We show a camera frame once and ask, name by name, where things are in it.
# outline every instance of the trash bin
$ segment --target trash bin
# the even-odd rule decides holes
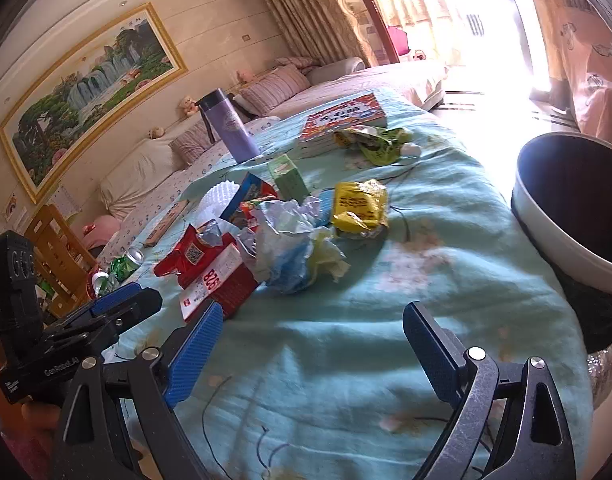
[[[612,342],[612,144],[556,132],[517,158],[512,207],[553,267],[588,352]]]

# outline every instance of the small green carton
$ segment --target small green carton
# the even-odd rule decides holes
[[[295,199],[301,204],[310,194],[299,174],[297,166],[295,166],[285,153],[273,158],[273,160],[268,163],[268,169],[284,200]]]

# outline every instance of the yellow snack package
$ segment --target yellow snack package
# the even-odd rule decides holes
[[[388,227],[388,192],[377,180],[335,186],[333,225],[348,233],[369,234]]]

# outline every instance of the water bottle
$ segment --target water bottle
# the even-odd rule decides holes
[[[259,148],[221,88],[199,99],[198,105],[238,164],[259,155]]]

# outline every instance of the landscape painting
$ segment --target landscape painting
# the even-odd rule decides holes
[[[186,72],[150,4],[97,30],[55,63],[0,127],[33,202],[128,110]]]

